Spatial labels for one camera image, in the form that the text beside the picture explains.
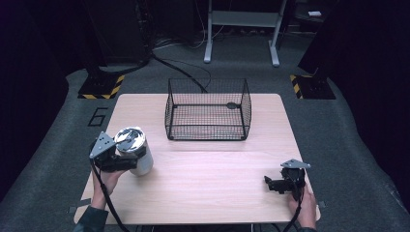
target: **silver cylinder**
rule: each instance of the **silver cylinder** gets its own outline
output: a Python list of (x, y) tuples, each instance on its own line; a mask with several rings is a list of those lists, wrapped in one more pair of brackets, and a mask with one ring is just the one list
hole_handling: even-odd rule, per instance
[(151, 171), (154, 160), (148, 146), (145, 133), (139, 127), (120, 130), (114, 137), (118, 152), (123, 156), (134, 155), (138, 157), (136, 169), (130, 172), (142, 176)]

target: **black backdrop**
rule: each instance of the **black backdrop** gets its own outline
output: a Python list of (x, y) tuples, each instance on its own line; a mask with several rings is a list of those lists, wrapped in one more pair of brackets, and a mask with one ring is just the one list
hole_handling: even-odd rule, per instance
[(83, 69), (71, 37), (72, 19), (92, 58), (104, 65), (80, 0), (0, 3), (0, 199), (38, 149), (68, 93), (66, 76)]
[(408, 9), (406, 1), (341, 0), (299, 67), (314, 73), (331, 64), (328, 77), (346, 98), (359, 135), (410, 211)]

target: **black wire basket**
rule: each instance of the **black wire basket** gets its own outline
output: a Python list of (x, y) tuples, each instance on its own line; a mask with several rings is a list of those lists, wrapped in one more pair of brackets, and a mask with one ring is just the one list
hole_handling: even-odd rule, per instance
[(251, 119), (246, 79), (168, 79), (170, 140), (245, 140)]

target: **wooden table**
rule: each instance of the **wooden table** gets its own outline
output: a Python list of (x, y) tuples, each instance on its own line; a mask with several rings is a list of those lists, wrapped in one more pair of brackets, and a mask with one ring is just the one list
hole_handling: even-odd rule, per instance
[[(167, 94), (120, 96), (106, 133), (114, 136), (120, 129), (141, 127), (154, 158), (150, 173), (136, 177), (126, 172), (111, 195), (123, 223), (289, 221), (292, 215), (287, 195), (269, 191), (264, 176), (281, 180), (280, 164), (302, 160), (301, 155), (280, 96), (250, 97), (252, 118), (247, 140), (171, 141), (164, 126)], [(90, 175), (81, 199), (92, 195)], [(75, 222), (85, 209), (77, 209)], [(109, 215), (106, 223), (116, 221)]]

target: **metal stand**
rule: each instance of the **metal stand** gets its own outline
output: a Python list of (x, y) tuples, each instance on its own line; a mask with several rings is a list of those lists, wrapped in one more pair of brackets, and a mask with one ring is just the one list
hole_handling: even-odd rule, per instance
[(249, 12), (225, 12), (213, 11), (212, 0), (209, 0), (208, 7), (208, 42), (205, 49), (204, 63), (211, 62), (213, 35), (212, 25), (230, 25), (230, 26), (252, 26), (252, 27), (272, 27), (275, 28), (274, 36), (269, 41), (271, 51), (272, 65), (279, 66), (276, 43), (278, 32), (283, 18), (284, 7), (287, 0), (282, 0), (278, 13), (249, 13)]

